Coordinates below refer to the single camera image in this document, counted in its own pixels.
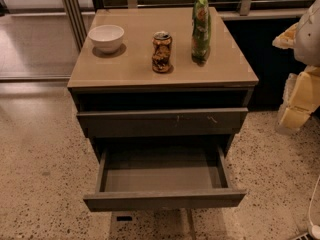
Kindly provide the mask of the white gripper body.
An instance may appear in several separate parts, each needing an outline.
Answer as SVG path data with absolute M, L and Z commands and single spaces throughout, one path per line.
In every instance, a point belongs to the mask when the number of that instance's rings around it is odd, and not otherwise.
M 290 108 L 313 113 L 320 106 L 320 68 L 307 66 L 299 74 L 290 73 L 283 101 Z

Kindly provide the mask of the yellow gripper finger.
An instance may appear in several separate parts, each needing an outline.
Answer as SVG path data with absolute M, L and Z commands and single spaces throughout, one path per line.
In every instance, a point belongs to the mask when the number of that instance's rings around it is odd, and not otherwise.
M 282 104 L 277 114 L 276 131 L 278 133 L 296 133 L 307 122 L 310 115 L 293 110 Z
M 298 24 L 295 23 L 277 36 L 272 45 L 280 49 L 293 49 Z

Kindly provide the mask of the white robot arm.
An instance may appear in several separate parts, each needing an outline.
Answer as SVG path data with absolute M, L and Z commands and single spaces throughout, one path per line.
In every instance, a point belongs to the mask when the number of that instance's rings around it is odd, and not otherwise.
M 292 49 L 294 58 L 306 65 L 299 74 L 289 74 L 277 116 L 276 131 L 293 134 L 320 106 L 320 0 L 309 7 L 298 23 L 277 36 L 272 45 Z

